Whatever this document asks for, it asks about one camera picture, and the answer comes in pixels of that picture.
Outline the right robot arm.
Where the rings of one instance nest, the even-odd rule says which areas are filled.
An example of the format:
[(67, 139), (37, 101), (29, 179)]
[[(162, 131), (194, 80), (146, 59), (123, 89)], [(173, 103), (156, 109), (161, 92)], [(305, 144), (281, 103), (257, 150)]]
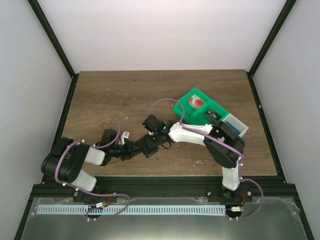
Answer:
[(135, 143), (147, 158), (165, 143), (204, 146), (222, 168), (222, 186), (233, 192), (239, 188), (245, 142), (225, 122), (218, 120), (214, 124), (192, 125), (170, 120), (164, 123), (151, 114), (142, 125), (148, 134)]

